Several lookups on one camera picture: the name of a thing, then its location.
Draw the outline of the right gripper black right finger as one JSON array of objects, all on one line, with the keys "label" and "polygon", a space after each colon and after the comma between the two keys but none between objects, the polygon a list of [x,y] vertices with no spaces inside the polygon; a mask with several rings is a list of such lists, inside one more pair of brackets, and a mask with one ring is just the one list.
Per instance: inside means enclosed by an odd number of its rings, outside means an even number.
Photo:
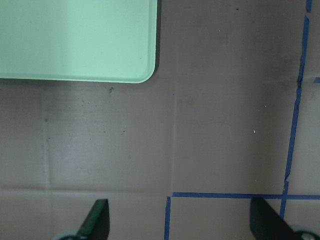
[{"label": "right gripper black right finger", "polygon": [[261,197],[250,201],[249,226],[256,240],[299,240],[299,234]]}]

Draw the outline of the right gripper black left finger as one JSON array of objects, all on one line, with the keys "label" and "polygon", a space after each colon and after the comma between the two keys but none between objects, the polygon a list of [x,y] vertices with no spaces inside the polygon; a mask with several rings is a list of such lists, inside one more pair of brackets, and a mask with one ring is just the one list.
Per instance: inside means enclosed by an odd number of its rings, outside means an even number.
[{"label": "right gripper black left finger", "polygon": [[108,199],[97,199],[76,233],[79,240],[107,240],[110,233]]}]

